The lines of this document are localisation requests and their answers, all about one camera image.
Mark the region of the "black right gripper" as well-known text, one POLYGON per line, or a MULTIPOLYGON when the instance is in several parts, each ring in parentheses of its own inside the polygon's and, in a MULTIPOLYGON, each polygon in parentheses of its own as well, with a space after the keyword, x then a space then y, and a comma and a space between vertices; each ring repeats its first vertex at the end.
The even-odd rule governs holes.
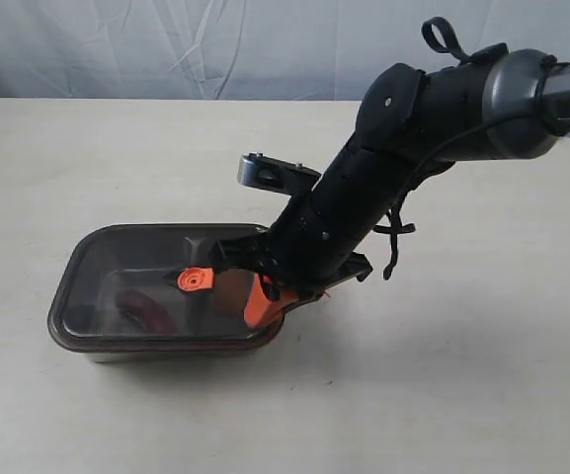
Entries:
POLYGON ((269 229, 216 241, 209 263, 217 274, 239 269, 257 275, 243 311, 245 324, 255 329, 281 320, 299 298, 316 300, 344 281, 365 280, 372 266, 354 251, 357 245, 328 227, 305 194, 291 198, 269 229))

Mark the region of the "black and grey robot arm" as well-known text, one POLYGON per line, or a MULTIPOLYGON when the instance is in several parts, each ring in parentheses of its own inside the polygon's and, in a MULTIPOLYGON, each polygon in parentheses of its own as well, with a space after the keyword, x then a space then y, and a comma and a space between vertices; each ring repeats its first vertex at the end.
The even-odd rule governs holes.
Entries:
POLYGON ((407 195, 458 161, 533 159, 570 136, 570 63, 495 45, 426 73, 398 63, 369 87, 355 129, 324 172, 250 153, 238 178, 288 196, 265 231, 222 240, 215 272, 254 280, 243 317, 252 328, 318 300, 371 270, 358 245, 371 232, 396 242, 407 195))

